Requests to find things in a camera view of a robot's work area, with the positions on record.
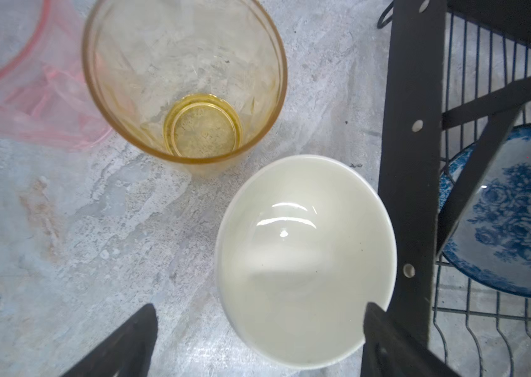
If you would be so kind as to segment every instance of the dish rack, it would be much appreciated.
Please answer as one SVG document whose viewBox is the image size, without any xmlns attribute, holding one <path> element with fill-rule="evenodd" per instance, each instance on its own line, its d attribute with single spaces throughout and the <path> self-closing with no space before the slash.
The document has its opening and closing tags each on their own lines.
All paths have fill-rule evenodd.
<svg viewBox="0 0 531 377">
<path fill-rule="evenodd" d="M 513 121 L 531 123 L 531 2 L 450 0 L 446 8 L 443 0 L 400 0 L 383 12 L 378 28 L 391 19 L 379 184 L 398 246 L 388 314 L 461 376 L 531 376 L 531 298 L 485 287 L 442 256 Z M 427 128 L 435 123 L 441 131 Z M 493 128 L 484 134 L 488 124 Z M 478 166 L 465 167 L 454 181 L 450 162 L 477 141 L 480 153 L 471 159 Z M 457 193 L 438 213 L 441 174 Z M 402 191 L 407 198 L 398 201 Z M 369 352 L 380 349 L 364 347 L 362 376 L 376 375 L 382 365 L 372 365 Z"/>
</svg>

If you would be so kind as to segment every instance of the plate rim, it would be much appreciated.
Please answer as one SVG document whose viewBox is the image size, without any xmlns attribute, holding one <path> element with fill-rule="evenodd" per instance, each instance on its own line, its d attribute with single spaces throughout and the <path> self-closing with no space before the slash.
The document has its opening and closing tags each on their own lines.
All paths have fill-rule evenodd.
<svg viewBox="0 0 531 377">
<path fill-rule="evenodd" d="M 516 134 L 516 132 L 519 132 L 523 129 L 531 129 L 531 123 L 527 123 L 527 124 L 522 124 L 522 125 L 516 125 L 512 128 L 512 130 L 510 131 L 510 134 L 508 135 L 508 138 L 506 139 L 506 141 L 504 141 L 503 144 L 505 144 L 507 141 L 511 140 L 511 139 L 514 139 L 514 138 L 517 138 L 518 135 Z M 459 158 L 461 157 L 464 157 L 465 155 L 470 155 L 472 153 L 472 151 L 474 150 L 474 147 L 476 145 L 476 142 L 473 142 L 471 144 L 469 144 L 468 146 L 466 146 L 462 151 L 460 151 L 459 153 L 457 153 L 455 156 L 453 156 L 448 162 L 447 162 L 447 166 L 448 166 L 448 169 L 450 167 L 450 165 L 452 163 L 455 163 Z M 442 187 L 441 187 L 441 179 L 443 177 L 443 175 L 445 174 L 445 171 L 444 169 L 441 170 L 440 174 L 439 174 L 439 177 L 440 177 L 440 188 L 439 188 L 439 194 L 440 194 L 440 200 L 439 200 L 439 204 L 441 204 L 442 202 Z M 445 190 L 444 193 L 447 193 L 449 194 L 449 192 L 451 191 L 450 190 Z M 462 274 L 464 274 L 465 276 L 467 276 L 468 278 L 476 281 L 477 283 L 481 284 L 481 285 L 485 285 L 486 287 L 488 288 L 492 288 L 496 291 L 500 291 L 500 292 L 504 292 L 504 293 L 508 293 L 508 294 L 513 294 L 515 296 L 520 296 L 520 297 L 525 297 L 525 298 L 531 298 L 531 292 L 519 292 L 518 289 L 522 289 L 522 290 L 530 290 L 531 288 L 525 288 L 525 287 L 520 287 L 514 283 L 510 283 L 510 285 L 512 287 L 514 287 L 515 289 L 511 290 L 509 288 L 502 288 L 502 287 L 498 287 L 497 284 L 494 285 L 490 282 L 485 282 L 486 279 L 481 279 L 479 275 L 477 275 L 476 273 L 473 273 L 472 271 L 469 271 L 465 266 L 463 266 L 464 264 L 467 264 L 469 265 L 469 268 L 477 268 L 479 269 L 480 271 L 487 271 L 490 275 L 492 275 L 494 278 L 497 278 L 497 279 L 506 279 L 505 277 L 502 277 L 500 275 L 497 275 L 495 274 L 494 272 L 490 271 L 490 270 L 487 270 L 487 269 L 484 269 L 484 268 L 480 268 L 470 262 L 467 262 L 466 260 L 463 260 L 461 258 L 459 258 L 455 253 L 453 252 L 446 252 L 446 249 L 448 248 L 448 245 L 450 245 L 450 243 L 453 243 L 454 245 L 456 245 L 453 240 L 452 240 L 452 237 L 450 237 L 446 243 L 445 246 L 443 246 L 443 249 L 442 249 L 442 254 L 443 256 L 452 264 L 452 266 L 454 266 L 458 271 L 460 271 Z"/>
</svg>

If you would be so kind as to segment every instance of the floral pattern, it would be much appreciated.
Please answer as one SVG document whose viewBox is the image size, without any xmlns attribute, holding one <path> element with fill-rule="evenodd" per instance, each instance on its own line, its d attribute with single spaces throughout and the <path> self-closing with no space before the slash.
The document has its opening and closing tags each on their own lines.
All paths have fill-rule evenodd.
<svg viewBox="0 0 531 377">
<path fill-rule="evenodd" d="M 495 257 L 531 266 L 531 165 L 503 169 L 505 182 L 487 184 L 473 206 L 477 242 L 493 247 Z"/>
<path fill-rule="evenodd" d="M 531 143 L 531 124 L 514 127 L 507 143 L 524 147 Z M 466 147 L 442 169 L 439 210 L 475 148 L 476 144 Z M 505 163 L 507 155 L 502 155 L 503 151 L 500 150 L 499 161 L 504 158 Z M 473 280 L 496 290 L 531 298 L 531 272 L 526 273 L 531 271 L 531 165 L 527 159 L 515 161 L 513 158 L 514 162 L 501 170 L 500 176 L 494 177 L 497 180 L 490 178 L 483 183 L 486 187 L 482 189 L 489 189 L 489 192 L 479 192 L 479 199 L 471 206 L 469 215 L 461 220 L 466 223 L 471 220 L 472 227 L 464 227 L 465 223 L 459 226 L 443 253 Z"/>
</svg>

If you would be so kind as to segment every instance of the gray marble countertop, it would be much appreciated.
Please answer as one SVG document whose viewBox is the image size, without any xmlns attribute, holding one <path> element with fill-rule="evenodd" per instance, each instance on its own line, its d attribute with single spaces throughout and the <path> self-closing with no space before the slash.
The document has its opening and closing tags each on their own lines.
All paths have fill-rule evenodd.
<svg viewBox="0 0 531 377">
<path fill-rule="evenodd" d="M 92 0 L 75 2 L 86 15 Z M 377 186 L 387 0 L 264 0 L 288 56 L 288 93 L 244 162 L 192 177 L 117 134 L 80 153 L 0 139 L 0 376 L 57 376 L 143 304 L 159 335 L 150 376 L 357 376 L 361 350 L 297 372 L 249 350 L 214 282 L 228 202 L 284 156 L 329 156 Z"/>
</svg>

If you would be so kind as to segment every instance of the black metal frame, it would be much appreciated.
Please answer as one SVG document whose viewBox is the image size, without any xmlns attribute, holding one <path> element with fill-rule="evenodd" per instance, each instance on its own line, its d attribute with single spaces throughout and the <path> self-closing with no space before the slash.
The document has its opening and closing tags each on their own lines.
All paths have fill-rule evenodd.
<svg viewBox="0 0 531 377">
<path fill-rule="evenodd" d="M 146 377 L 157 330 L 154 306 L 146 304 L 62 377 Z"/>
<path fill-rule="evenodd" d="M 405 114 L 406 117 L 415 117 L 417 116 L 417 110 L 414 110 L 410 106 L 405 106 L 405 104 L 398 104 L 396 101 L 397 92 L 394 90 L 390 90 L 390 83 L 397 84 L 397 81 L 394 79 L 396 77 L 402 77 L 405 79 L 405 81 L 402 83 L 403 87 L 411 86 L 416 87 L 416 92 L 420 91 L 420 84 L 421 80 L 415 78 L 415 77 L 406 77 L 404 70 L 410 71 L 412 69 L 412 64 L 416 64 L 415 62 L 419 62 L 421 57 L 417 56 L 411 56 L 407 59 L 405 59 L 404 64 L 392 64 L 392 59 L 394 56 L 394 49 L 402 49 L 402 48 L 408 48 L 406 45 L 410 45 L 414 43 L 414 39 L 412 36 L 407 34 L 400 34 L 395 33 L 395 28 L 401 28 L 401 30 L 409 29 L 410 26 L 403 25 L 405 23 L 408 24 L 418 24 L 420 22 L 420 15 L 419 14 L 412 14 L 412 18 L 405 18 L 402 17 L 405 14 L 406 11 L 406 4 L 410 3 L 410 0 L 395 0 L 395 2 L 391 3 L 387 9 L 383 12 L 381 15 L 381 18 L 378 22 L 378 27 L 382 28 L 385 25 L 387 25 L 391 18 L 393 18 L 393 29 L 391 30 L 391 47 L 390 47 L 390 62 L 389 62 L 389 69 L 388 69 L 388 88 L 387 88 L 387 97 L 385 100 L 385 120 L 383 124 L 383 150 L 382 150 L 382 160 L 393 158 L 393 156 L 389 155 L 399 155 L 402 156 L 401 158 L 404 158 L 404 161 L 407 161 L 408 158 L 405 156 L 406 150 L 405 145 L 402 145 L 400 143 L 390 143 L 390 139 L 393 137 L 388 137 L 389 133 L 398 132 L 399 126 L 397 125 L 397 119 L 391 117 L 388 118 L 388 114 L 392 114 L 394 112 L 402 112 L 402 113 L 408 113 Z M 412 5 L 412 10 L 414 7 L 418 7 L 420 4 Z M 510 1 L 500 1 L 500 0 L 448 0 L 447 2 L 448 9 L 450 11 L 450 34 L 449 34 L 449 54 L 448 54 L 448 62 L 447 62 L 447 73 L 446 73 L 446 88 L 445 88 L 445 112 L 442 115 L 442 122 L 440 123 L 440 128 L 443 130 L 443 138 L 445 140 L 445 156 L 441 158 L 442 163 L 444 163 L 444 166 L 442 167 L 442 174 L 445 174 L 447 177 L 450 178 L 451 182 L 454 184 L 454 187 L 452 189 L 452 192 L 450 196 L 448 197 L 444 207 L 442 208 L 441 212 L 439 213 L 438 217 L 438 233 L 436 235 L 436 245 L 435 250 L 437 252 L 440 252 L 442 250 L 442 246 L 447 241 L 447 239 L 452 234 L 453 230 L 455 229 L 457 222 L 459 220 L 459 217 L 461 213 L 464 211 L 466 206 L 468 205 L 470 198 L 475 191 L 475 189 L 478 187 L 478 184 L 480 182 L 480 179 L 484 177 L 485 172 L 487 170 L 488 165 L 493 160 L 494 155 L 496 154 L 499 147 L 502 145 L 503 141 L 505 140 L 506 136 L 512 129 L 512 125 L 514 124 L 515 118 L 523 114 L 523 122 L 526 122 L 526 110 L 523 106 L 526 102 L 531 101 L 531 76 L 528 75 L 527 72 L 527 61 L 525 62 L 525 78 L 519 79 L 515 81 L 515 68 L 516 68 L 516 43 L 524 43 L 526 48 L 526 54 L 528 50 L 531 50 L 531 0 L 524 0 L 524 1 L 517 1 L 517 0 L 510 0 Z M 390 11 L 393 10 L 393 15 L 388 16 Z M 475 79 L 475 95 L 479 92 L 479 72 L 480 69 L 485 69 L 484 67 L 480 66 L 479 61 L 479 54 L 481 49 L 481 40 L 480 40 L 480 31 L 483 30 L 491 30 L 495 33 L 496 36 L 502 37 L 503 42 L 503 58 L 504 58 L 504 88 L 492 91 L 492 85 L 491 85 L 491 71 L 492 71 L 492 48 L 493 48 L 493 35 L 494 33 L 490 33 L 490 39 L 489 39 L 489 52 L 490 52 L 490 61 L 489 61 L 489 82 L 488 82 L 488 94 L 481 96 L 479 98 L 476 98 L 475 100 L 471 102 L 465 103 L 464 101 L 464 81 L 465 81 L 465 73 L 464 69 L 462 69 L 462 98 L 461 98 L 461 105 L 454 108 L 449 109 L 448 99 L 449 99 L 449 93 L 450 93 L 450 77 L 452 75 L 451 70 L 451 57 L 452 57 L 452 46 L 453 41 L 452 39 L 455 38 L 453 33 L 453 24 L 455 17 L 458 17 L 456 14 L 459 14 L 460 17 L 474 22 L 474 24 L 471 24 L 472 26 L 477 27 L 477 62 L 476 62 L 476 79 Z M 514 55 L 513 55 L 513 65 L 512 65 L 512 80 L 509 82 L 508 79 L 508 68 L 507 68 L 507 50 L 506 45 L 507 41 L 510 43 L 512 38 L 515 42 L 515 48 L 514 48 Z M 464 53 L 463 57 L 465 59 L 465 52 L 466 52 L 466 40 L 467 40 L 467 23 L 464 24 L 464 41 L 463 41 L 463 48 Z M 418 45 L 418 51 L 414 51 L 415 55 L 421 56 L 421 55 L 429 55 L 430 50 L 432 48 L 435 48 L 438 46 L 437 40 L 433 41 L 420 41 L 420 44 Z M 441 69 L 440 67 L 441 60 L 433 60 L 430 62 L 430 64 L 436 69 Z M 427 100 L 419 99 L 419 102 L 422 101 L 428 101 L 429 104 L 436 103 L 437 99 L 442 96 L 441 91 L 437 91 L 435 94 L 435 97 L 428 98 Z M 478 124 L 478 120 L 482 117 L 487 117 L 488 122 L 487 125 L 484 124 Z M 473 154 L 470 156 L 469 161 L 465 165 L 464 170 L 460 174 L 460 176 L 457 179 L 457 182 L 453 181 L 453 178 L 449 175 L 449 172 L 447 170 L 450 162 L 452 159 L 450 158 L 449 154 L 449 129 L 452 127 L 460 126 L 460 150 L 464 150 L 467 147 L 470 147 L 470 145 L 464 145 L 464 130 L 465 130 L 465 123 L 474 121 L 474 141 L 476 142 L 476 148 L 473 151 Z M 478 126 L 485 126 L 482 134 L 479 137 L 479 131 Z M 430 154 L 435 153 L 437 149 L 436 148 L 429 148 L 427 150 L 420 150 L 421 154 Z M 437 187 L 438 182 L 432 182 L 431 178 L 428 176 L 420 176 L 419 179 L 412 179 L 412 182 L 416 186 L 423 187 Z M 388 166 L 381 164 L 381 183 L 386 181 L 385 186 L 379 187 L 379 194 L 381 197 L 384 195 L 383 189 L 387 188 L 387 185 L 392 185 L 393 180 L 398 180 L 399 182 L 402 181 L 402 179 L 397 178 L 397 170 L 389 169 Z M 410 208 L 406 209 L 405 206 L 418 206 L 418 203 L 412 202 L 407 203 L 404 200 L 399 200 L 398 202 L 396 200 L 392 200 L 392 198 L 388 198 L 387 200 L 383 199 L 385 202 L 385 206 L 389 210 L 390 213 L 397 212 L 399 210 L 405 210 L 407 213 L 410 213 Z M 420 221 L 428 221 L 429 225 L 432 224 L 430 219 L 427 217 L 420 218 Z M 413 221 L 409 218 L 409 216 L 401 217 L 391 217 L 391 221 L 393 222 L 393 226 L 396 229 L 396 232 L 399 229 L 405 230 L 405 223 Z M 414 249 L 413 247 L 410 247 L 409 245 L 405 245 L 400 243 L 398 238 L 398 258 L 402 258 L 402 255 L 406 255 L 409 258 L 410 253 L 416 254 L 418 251 Z M 429 263 L 434 263 L 434 258 L 428 261 Z M 439 327 L 437 323 L 437 317 L 438 313 L 449 313 L 449 314 L 455 314 L 455 315 L 463 315 L 464 316 L 464 324 L 466 329 L 470 332 L 470 335 L 473 338 L 473 343 L 478 351 L 479 360 L 480 360 L 480 376 L 484 373 L 484 366 L 483 366 L 483 360 L 480 350 L 480 343 L 477 339 L 476 334 L 472 331 L 470 328 L 470 319 L 473 316 L 478 317 L 491 317 L 496 319 L 496 330 L 498 334 L 502 337 L 510 358 L 510 375 L 512 376 L 514 373 L 514 360 L 512 356 L 512 350 L 510 347 L 510 343 L 507 340 L 507 336 L 501 331 L 500 328 L 500 320 L 506 319 L 506 320 L 519 320 L 523 321 L 525 324 L 525 332 L 526 335 L 531 340 L 531 333 L 529 331 L 529 324 L 531 322 L 531 317 L 528 315 L 528 308 L 529 308 L 529 301 L 530 299 L 525 299 L 525 315 L 505 315 L 500 313 L 500 306 L 501 306 L 501 296 L 504 295 L 503 293 L 496 292 L 496 310 L 495 313 L 484 313 L 480 311 L 472 311 L 471 310 L 471 292 L 472 292 L 472 280 L 468 279 L 467 283 L 467 299 L 466 299 L 466 307 L 465 309 L 454 309 L 454 308 L 444 308 L 439 305 L 438 297 L 439 297 L 439 286 L 440 286 L 440 277 L 442 276 L 442 273 L 444 270 L 448 268 L 453 268 L 453 266 L 444 261 L 442 256 L 438 256 L 436 259 L 436 281 L 435 281 L 435 296 L 434 296 L 434 303 L 432 306 L 432 313 L 433 313 L 433 321 L 432 324 L 436 331 L 439 333 L 442 343 L 444 346 L 444 362 L 447 364 L 448 362 L 448 349 L 447 349 L 447 342 L 445 339 L 445 336 L 442 332 L 442 329 Z M 416 267 L 416 270 L 423 270 L 423 268 Z M 405 316 L 405 313 L 400 313 L 398 311 L 398 308 L 401 307 L 401 303 L 404 303 L 404 298 L 409 295 L 416 294 L 418 297 L 430 297 L 431 292 L 427 291 L 425 287 L 422 287 L 418 284 L 413 284 L 412 287 L 406 287 L 404 284 L 401 284 L 402 282 L 405 282 L 406 280 L 402 276 L 401 271 L 398 271 L 398 283 L 396 284 L 396 290 L 394 293 L 393 300 L 397 300 L 397 305 L 391 305 L 388 310 L 388 314 L 391 318 L 396 319 L 401 318 L 404 319 L 404 321 L 399 321 L 400 324 L 408 330 L 410 334 L 416 334 L 416 339 L 421 339 L 420 334 L 422 334 L 423 331 L 428 331 L 428 325 L 429 322 L 425 321 L 423 322 L 421 320 L 422 314 L 416 313 L 417 311 L 423 310 L 422 307 L 411 307 L 406 308 L 407 313 L 410 314 L 410 318 L 407 318 Z M 377 352 L 377 350 L 374 347 L 368 347 L 368 344 L 364 347 L 364 358 L 362 359 L 362 376 L 368 376 L 372 373 L 372 364 L 368 362 L 369 359 L 372 359 L 373 355 Z"/>
<path fill-rule="evenodd" d="M 372 369 L 374 377 L 459 377 L 373 302 L 366 306 L 364 335 L 376 350 L 364 355 L 369 365 L 376 366 Z"/>
<path fill-rule="evenodd" d="M 409 0 L 395 2 L 388 69 L 393 74 L 387 77 L 378 192 L 397 242 L 389 312 L 426 344 L 429 331 L 421 324 L 429 322 L 431 312 L 446 3 L 431 0 L 423 12 L 419 7 Z M 414 132 L 417 121 L 422 129 Z M 413 267 L 413 276 L 404 275 L 407 265 Z"/>
</svg>

